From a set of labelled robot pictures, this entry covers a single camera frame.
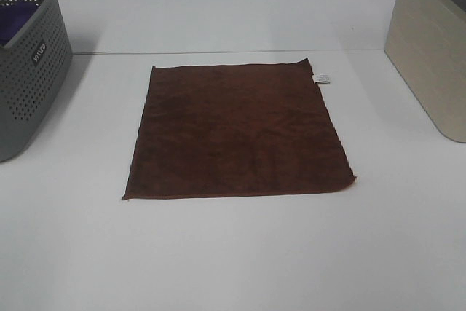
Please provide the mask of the brown towel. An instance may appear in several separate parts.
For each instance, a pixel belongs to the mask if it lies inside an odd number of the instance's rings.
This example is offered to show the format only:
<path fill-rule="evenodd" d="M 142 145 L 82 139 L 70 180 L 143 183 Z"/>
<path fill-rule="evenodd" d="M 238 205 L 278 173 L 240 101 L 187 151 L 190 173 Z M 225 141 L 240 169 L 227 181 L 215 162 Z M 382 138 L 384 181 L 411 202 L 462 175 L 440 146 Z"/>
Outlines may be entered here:
<path fill-rule="evenodd" d="M 355 182 L 308 60 L 155 67 L 130 199 L 338 192 Z"/>

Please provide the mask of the grey perforated laundry basket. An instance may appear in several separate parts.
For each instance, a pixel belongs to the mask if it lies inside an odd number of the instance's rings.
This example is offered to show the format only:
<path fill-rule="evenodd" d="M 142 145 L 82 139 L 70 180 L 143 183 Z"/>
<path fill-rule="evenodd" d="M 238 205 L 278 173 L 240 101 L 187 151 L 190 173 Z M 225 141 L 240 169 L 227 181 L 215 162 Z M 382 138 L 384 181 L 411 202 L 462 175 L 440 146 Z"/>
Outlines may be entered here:
<path fill-rule="evenodd" d="M 33 138 L 72 60 L 58 0 L 1 0 L 1 7 L 20 2 L 37 8 L 1 46 L 1 161 L 19 155 Z"/>

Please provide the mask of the purple cloth in basket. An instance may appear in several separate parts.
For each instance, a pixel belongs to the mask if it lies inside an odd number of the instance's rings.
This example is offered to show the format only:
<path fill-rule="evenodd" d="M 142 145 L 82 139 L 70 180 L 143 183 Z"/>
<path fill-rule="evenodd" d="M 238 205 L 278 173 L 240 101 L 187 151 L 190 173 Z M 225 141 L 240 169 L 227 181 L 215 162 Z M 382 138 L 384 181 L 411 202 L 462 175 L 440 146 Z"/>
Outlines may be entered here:
<path fill-rule="evenodd" d="M 32 3 L 20 2 L 1 7 L 1 46 L 6 45 L 36 11 Z"/>

